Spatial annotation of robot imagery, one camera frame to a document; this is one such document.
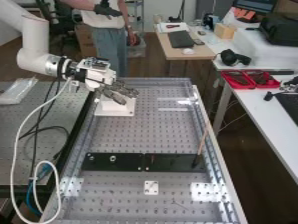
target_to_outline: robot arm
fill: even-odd
[[[49,22],[22,9],[11,0],[0,0],[0,20],[22,33],[22,48],[17,53],[17,65],[21,69],[54,76],[71,78],[85,83],[90,91],[101,88],[112,89],[106,94],[115,102],[122,96],[134,96],[136,92],[115,81],[115,72],[109,69],[105,59],[86,58],[79,63],[69,58],[49,54]]]

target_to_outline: black bag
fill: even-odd
[[[298,47],[298,14],[267,15],[259,30],[271,44]]]

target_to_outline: red tray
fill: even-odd
[[[259,70],[246,70],[243,72],[244,72],[244,75],[255,83],[256,88],[260,88],[260,89],[279,88],[280,83],[272,78],[272,76],[267,72],[263,72]]]
[[[255,82],[242,71],[227,70],[220,75],[234,89],[255,89]]]

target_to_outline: person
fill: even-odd
[[[135,35],[128,25],[124,0],[59,0],[81,10],[82,21],[91,29],[97,57],[109,59],[110,69],[118,77],[127,74],[126,33],[130,45]]]

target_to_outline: keyboard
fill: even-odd
[[[275,97],[298,125],[298,94],[276,94]]]
[[[194,41],[187,33],[187,31],[176,31],[167,33],[170,39],[170,45],[172,48],[191,48]]]

